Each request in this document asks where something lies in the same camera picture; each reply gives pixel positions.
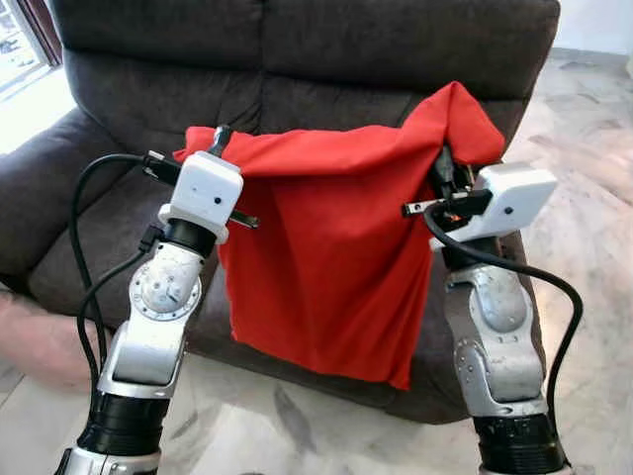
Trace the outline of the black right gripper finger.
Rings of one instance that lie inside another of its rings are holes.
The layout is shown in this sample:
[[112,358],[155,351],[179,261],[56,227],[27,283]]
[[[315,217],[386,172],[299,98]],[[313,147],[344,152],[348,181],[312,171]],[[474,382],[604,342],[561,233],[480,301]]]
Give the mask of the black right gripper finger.
[[445,144],[431,163],[431,186],[437,199],[451,199],[462,191],[461,172],[453,159],[451,146]]

